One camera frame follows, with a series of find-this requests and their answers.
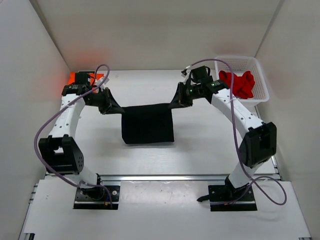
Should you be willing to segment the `orange t shirt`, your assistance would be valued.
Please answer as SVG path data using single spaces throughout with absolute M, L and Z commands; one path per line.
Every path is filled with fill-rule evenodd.
M 66 85 L 63 90 L 63 95 L 76 94 L 80 96 L 97 87 L 96 81 L 101 77 L 104 77 L 103 73 L 98 73 L 95 77 L 93 71 L 71 72 L 68 85 Z

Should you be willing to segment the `black t shirt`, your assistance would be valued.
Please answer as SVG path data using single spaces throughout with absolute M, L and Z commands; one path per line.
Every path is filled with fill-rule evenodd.
M 174 125 L 169 103 L 121 108 L 121 136 L 127 145 L 173 143 Z

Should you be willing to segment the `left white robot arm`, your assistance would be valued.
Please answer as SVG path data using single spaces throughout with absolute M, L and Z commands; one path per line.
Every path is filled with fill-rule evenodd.
M 112 108 L 110 90 L 104 86 L 108 74 L 72 72 L 61 93 L 59 111 L 36 133 L 34 150 L 48 173 L 76 188 L 88 188 L 93 200 L 100 200 L 105 188 L 99 175 L 84 164 L 75 135 L 82 110 L 92 106 L 105 114 Z

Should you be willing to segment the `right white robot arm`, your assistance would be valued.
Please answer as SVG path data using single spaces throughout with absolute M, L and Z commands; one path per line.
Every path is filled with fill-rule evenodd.
M 230 200 L 238 199 L 243 189 L 252 182 L 256 171 L 276 154 L 277 127 L 253 115 L 232 93 L 223 80 L 214 80 L 206 66 L 185 68 L 183 82 L 169 104 L 173 109 L 192 106 L 196 99 L 205 98 L 232 123 L 233 133 L 241 143 L 235 143 L 238 164 L 225 179 L 224 193 Z

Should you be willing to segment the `red t shirt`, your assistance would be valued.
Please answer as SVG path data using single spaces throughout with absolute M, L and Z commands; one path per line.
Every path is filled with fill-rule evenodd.
M 224 81 L 228 87 L 231 87 L 232 75 L 230 72 L 221 70 L 218 73 L 219 79 Z M 255 86 L 254 76 L 250 71 L 246 71 L 242 76 L 233 75 L 232 93 L 241 99 L 251 99 L 254 97 L 253 88 Z

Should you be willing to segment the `white plastic basket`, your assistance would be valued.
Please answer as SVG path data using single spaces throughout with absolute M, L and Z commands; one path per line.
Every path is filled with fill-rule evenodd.
M 219 55 L 216 58 L 227 62 L 238 77 L 247 71 L 253 75 L 255 81 L 252 89 L 253 97 L 239 100 L 246 108 L 253 108 L 270 99 L 261 65 L 256 58 L 237 55 Z

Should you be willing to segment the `aluminium rail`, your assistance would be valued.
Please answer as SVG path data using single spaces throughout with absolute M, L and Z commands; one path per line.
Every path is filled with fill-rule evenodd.
M 221 174 L 156 174 L 156 175 L 101 175 L 101 179 L 106 182 L 120 181 L 224 181 L 227 175 Z

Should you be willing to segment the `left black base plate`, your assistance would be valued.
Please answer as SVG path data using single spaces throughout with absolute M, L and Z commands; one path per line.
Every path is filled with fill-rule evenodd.
M 73 209 L 78 210 L 117 210 L 120 200 L 120 185 L 106 185 L 110 194 L 102 187 L 78 188 L 75 192 Z

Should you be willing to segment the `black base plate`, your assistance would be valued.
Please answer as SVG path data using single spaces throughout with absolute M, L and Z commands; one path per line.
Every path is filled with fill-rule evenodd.
M 252 187 L 232 193 L 226 185 L 209 185 L 208 194 L 197 199 L 209 201 L 211 212 L 247 212 L 257 211 L 257 204 Z
M 78 188 L 75 192 L 73 209 L 78 210 L 117 210 L 120 200 L 120 185 L 106 185 L 110 194 L 102 187 Z

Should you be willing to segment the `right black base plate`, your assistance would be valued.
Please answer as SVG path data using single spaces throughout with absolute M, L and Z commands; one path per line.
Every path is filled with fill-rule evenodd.
M 208 194 L 197 199 L 209 201 L 211 212 L 247 212 L 257 211 L 257 204 L 252 187 L 232 193 L 226 185 L 209 185 Z

